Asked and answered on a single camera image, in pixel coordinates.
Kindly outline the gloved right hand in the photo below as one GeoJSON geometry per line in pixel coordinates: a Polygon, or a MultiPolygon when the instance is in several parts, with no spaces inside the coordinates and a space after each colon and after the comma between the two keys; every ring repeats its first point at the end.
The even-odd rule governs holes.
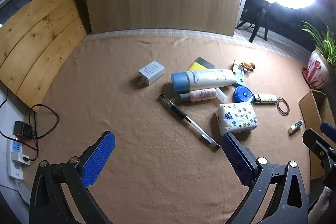
{"type": "Polygon", "coordinates": [[[308,223],[336,224],[335,190],[324,187],[317,203],[308,214],[308,223]]]}

